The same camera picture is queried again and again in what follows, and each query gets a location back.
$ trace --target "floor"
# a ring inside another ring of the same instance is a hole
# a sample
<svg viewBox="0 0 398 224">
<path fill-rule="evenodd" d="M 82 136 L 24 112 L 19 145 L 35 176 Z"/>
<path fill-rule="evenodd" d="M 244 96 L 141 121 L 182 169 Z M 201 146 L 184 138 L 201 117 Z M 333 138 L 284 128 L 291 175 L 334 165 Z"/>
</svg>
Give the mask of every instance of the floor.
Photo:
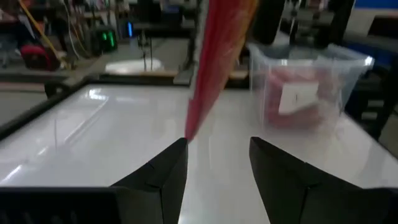
<svg viewBox="0 0 398 224">
<path fill-rule="evenodd" d="M 153 39 L 152 56 L 163 62 L 166 70 L 177 71 L 184 63 L 187 57 L 188 40 L 187 39 Z M 138 47 L 137 40 L 132 39 L 126 44 L 120 44 L 116 52 L 105 54 L 98 58 L 82 59 L 77 64 L 77 69 L 73 71 L 61 70 L 57 72 L 32 71 L 25 68 L 21 59 L 15 58 L 6 69 L 0 68 L 0 75 L 9 73 L 23 73 L 29 75 L 63 75 L 63 76 L 83 76 L 90 73 L 103 72 L 107 63 L 120 60 L 141 59 L 143 51 Z"/>
<path fill-rule="evenodd" d="M 187 57 L 188 40 L 183 39 L 154 39 L 152 42 L 153 57 L 163 62 L 166 70 L 178 71 Z M 131 60 L 142 58 L 142 50 L 137 46 L 136 40 L 119 46 L 117 52 L 103 55 L 100 58 L 91 60 L 82 60 L 79 67 L 75 71 L 60 71 L 55 75 L 81 77 L 90 73 L 101 73 L 107 63 L 120 60 Z M 43 72 L 32 72 L 22 66 L 22 62 L 13 62 L 7 70 L 0 69 L 2 73 L 31 73 L 43 74 Z M 9 121 L 13 117 L 28 110 L 34 105 L 45 100 L 43 92 L 25 92 L 18 93 L 15 91 L 1 91 L 0 88 L 0 104 L 7 105 L 5 110 L 0 112 L 0 125 Z M 398 157 L 398 116 L 392 115 L 386 127 L 382 132 L 380 143 Z"/>
</svg>

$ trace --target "green light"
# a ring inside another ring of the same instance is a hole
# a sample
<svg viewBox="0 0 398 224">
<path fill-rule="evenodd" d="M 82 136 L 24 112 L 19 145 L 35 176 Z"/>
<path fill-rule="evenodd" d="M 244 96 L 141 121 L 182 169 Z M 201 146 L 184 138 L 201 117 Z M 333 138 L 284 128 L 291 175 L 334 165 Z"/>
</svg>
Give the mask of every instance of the green light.
<svg viewBox="0 0 398 224">
<path fill-rule="evenodd" d="M 114 47 L 113 33 L 112 32 L 109 32 L 109 39 L 111 39 L 111 46 Z"/>
</svg>

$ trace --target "cable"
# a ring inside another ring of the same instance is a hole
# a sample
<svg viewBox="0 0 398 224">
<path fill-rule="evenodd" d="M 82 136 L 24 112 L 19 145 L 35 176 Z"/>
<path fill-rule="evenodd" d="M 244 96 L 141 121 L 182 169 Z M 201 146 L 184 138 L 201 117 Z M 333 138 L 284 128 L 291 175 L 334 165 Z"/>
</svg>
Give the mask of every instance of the cable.
<svg viewBox="0 0 398 224">
<path fill-rule="evenodd" d="M 67 12 L 69 40 L 70 40 L 70 43 L 71 43 L 71 45 L 72 45 L 73 52 L 75 53 L 77 59 L 80 59 L 81 56 L 77 53 L 77 51 L 76 51 L 76 49 L 75 49 L 75 44 L 73 43 L 73 40 L 72 40 L 72 35 L 70 34 L 71 32 L 70 32 L 70 16 L 69 16 L 69 10 L 68 10 L 67 5 L 65 4 L 65 1 L 62 1 L 62 4 L 63 4 L 63 6 L 65 7 L 65 11 Z"/>
<path fill-rule="evenodd" d="M 82 44 L 82 42 L 81 42 L 81 40 L 80 40 L 80 38 L 79 38 L 79 34 L 78 34 L 78 32 L 77 32 L 75 26 L 74 26 L 73 24 L 71 24 L 71 25 L 72 25 L 73 30 L 75 31 L 75 36 L 76 36 L 76 38 L 77 38 L 77 41 L 78 41 L 78 43 L 79 43 L 81 49 L 82 49 L 82 50 L 86 53 L 86 55 L 89 57 L 91 54 L 88 53 L 88 51 L 84 48 L 84 46 L 83 46 L 83 44 Z"/>
<path fill-rule="evenodd" d="M 152 55 L 152 38 L 151 37 L 149 37 L 149 45 L 150 45 L 150 71 L 152 71 L 153 70 L 152 64 L 153 64 L 154 58 Z"/>
<path fill-rule="evenodd" d="M 29 10 L 26 8 L 25 4 L 22 2 L 22 0 L 18 0 L 19 5 L 21 6 L 22 10 L 25 12 L 25 14 L 27 15 L 27 17 L 29 18 L 30 22 L 33 24 L 33 26 L 35 26 L 35 28 L 37 29 L 37 31 L 39 32 L 40 36 L 44 39 L 44 42 L 46 42 L 46 44 L 49 45 L 51 51 L 55 54 L 56 58 L 64 65 L 67 67 L 67 69 L 71 69 L 69 64 L 67 64 L 67 62 L 61 58 L 58 55 L 57 50 L 55 50 L 54 45 L 51 43 L 51 41 L 49 40 L 49 38 L 44 34 L 44 32 L 42 31 L 42 29 L 40 28 L 39 24 L 37 23 L 37 21 L 33 18 L 32 14 L 29 12 Z"/>
<path fill-rule="evenodd" d="M 166 42 L 166 40 L 167 40 L 166 38 L 159 40 L 158 43 L 156 43 L 156 45 L 152 48 L 152 51 L 155 52 L 159 47 L 161 47 Z"/>
</svg>

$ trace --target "clear plastic bin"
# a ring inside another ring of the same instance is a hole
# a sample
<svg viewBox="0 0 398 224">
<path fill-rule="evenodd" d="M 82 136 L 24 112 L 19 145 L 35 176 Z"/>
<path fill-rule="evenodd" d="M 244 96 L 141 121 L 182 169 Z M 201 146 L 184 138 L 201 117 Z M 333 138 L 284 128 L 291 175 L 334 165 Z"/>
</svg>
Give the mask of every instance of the clear plastic bin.
<svg viewBox="0 0 398 224">
<path fill-rule="evenodd" d="M 373 58 L 350 49 L 318 50 L 248 44 L 251 90 L 266 126 L 314 128 L 333 124 Z"/>
</svg>

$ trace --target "white tabletop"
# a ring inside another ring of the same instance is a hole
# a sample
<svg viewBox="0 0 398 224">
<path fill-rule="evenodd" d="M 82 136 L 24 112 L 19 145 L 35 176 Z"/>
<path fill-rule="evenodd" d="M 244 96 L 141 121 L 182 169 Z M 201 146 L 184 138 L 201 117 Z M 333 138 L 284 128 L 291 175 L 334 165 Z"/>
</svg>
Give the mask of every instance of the white tabletop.
<svg viewBox="0 0 398 224">
<path fill-rule="evenodd" d="M 185 88 L 89 85 L 0 142 L 0 185 L 109 186 L 183 136 Z M 189 145 L 180 223 L 268 223 L 251 136 L 360 187 L 397 187 L 397 161 L 345 116 L 332 133 L 262 130 L 226 90 Z"/>
</svg>

